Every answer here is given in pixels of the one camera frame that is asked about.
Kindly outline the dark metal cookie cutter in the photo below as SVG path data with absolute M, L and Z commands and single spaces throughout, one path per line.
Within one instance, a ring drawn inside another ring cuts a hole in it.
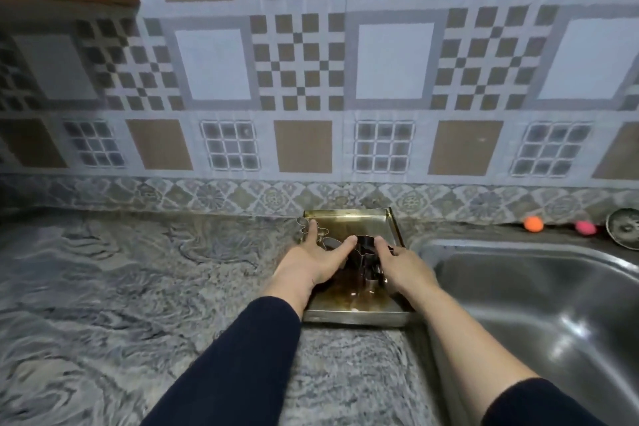
M 357 236 L 356 245 L 347 256 L 346 268 L 359 271 L 366 279 L 377 279 L 383 274 L 373 236 Z

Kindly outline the person's left hand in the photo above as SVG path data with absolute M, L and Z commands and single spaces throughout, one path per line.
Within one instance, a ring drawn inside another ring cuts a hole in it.
M 310 220 L 307 239 L 292 247 L 280 261 L 274 273 L 274 281 L 288 283 L 296 291 L 311 292 L 316 285 L 331 279 L 339 268 L 328 262 L 328 252 L 316 243 L 317 222 Z

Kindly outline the person's right hand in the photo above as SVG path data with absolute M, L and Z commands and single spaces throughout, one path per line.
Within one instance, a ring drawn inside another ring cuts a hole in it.
M 393 248 L 392 260 L 381 262 L 381 270 L 388 283 L 410 302 L 418 301 L 428 291 L 439 289 L 433 270 L 406 248 Z

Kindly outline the person's right forearm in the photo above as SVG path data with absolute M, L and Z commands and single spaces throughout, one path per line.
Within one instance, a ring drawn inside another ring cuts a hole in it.
M 436 283 L 397 287 L 435 332 L 480 426 L 606 426 L 511 354 Z

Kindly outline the person's left forearm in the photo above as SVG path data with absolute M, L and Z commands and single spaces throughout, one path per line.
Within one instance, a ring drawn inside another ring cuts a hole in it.
M 306 306 L 309 280 L 275 276 L 180 375 L 140 426 L 278 426 L 300 333 L 294 304 Z

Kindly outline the round metal sink strainer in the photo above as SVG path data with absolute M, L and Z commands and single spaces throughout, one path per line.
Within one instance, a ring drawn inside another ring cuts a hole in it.
M 639 210 L 618 209 L 607 216 L 605 227 L 615 243 L 629 250 L 639 250 Z

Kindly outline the small round metal cookie cutter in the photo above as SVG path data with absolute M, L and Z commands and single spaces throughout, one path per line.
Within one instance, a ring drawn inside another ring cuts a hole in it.
M 381 270 L 381 265 L 364 265 L 362 269 L 363 286 L 369 293 L 375 293 L 386 283 L 385 275 Z

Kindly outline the figure-shaped metal cookie cutter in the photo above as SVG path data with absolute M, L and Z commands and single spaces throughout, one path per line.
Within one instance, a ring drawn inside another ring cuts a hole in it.
M 307 236 L 308 236 L 308 231 L 309 231 L 309 227 L 310 227 L 310 221 L 309 219 L 305 218 L 305 217 L 299 217 L 296 219 L 296 223 L 298 225 L 298 244 L 302 244 L 306 241 Z M 325 249 L 324 246 L 324 238 L 328 236 L 329 230 L 326 228 L 321 227 L 319 224 L 317 224 L 317 236 L 316 236 L 316 243 L 318 244 L 318 246 L 322 247 Z

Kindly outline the rectangular metal baking tray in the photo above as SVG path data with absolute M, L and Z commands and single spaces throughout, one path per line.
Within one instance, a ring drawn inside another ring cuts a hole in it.
M 327 237 L 344 241 L 349 236 L 382 236 L 392 248 L 404 247 L 391 208 L 363 210 L 311 210 L 303 217 L 329 230 Z M 417 320 L 409 302 L 386 283 L 375 293 L 364 289 L 362 273 L 346 266 L 311 294 L 303 321 L 308 324 L 404 327 Z

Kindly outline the stainless steel sink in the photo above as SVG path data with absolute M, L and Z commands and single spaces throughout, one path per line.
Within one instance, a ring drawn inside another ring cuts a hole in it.
M 639 253 L 502 238 L 411 249 L 525 365 L 608 426 L 639 426 Z

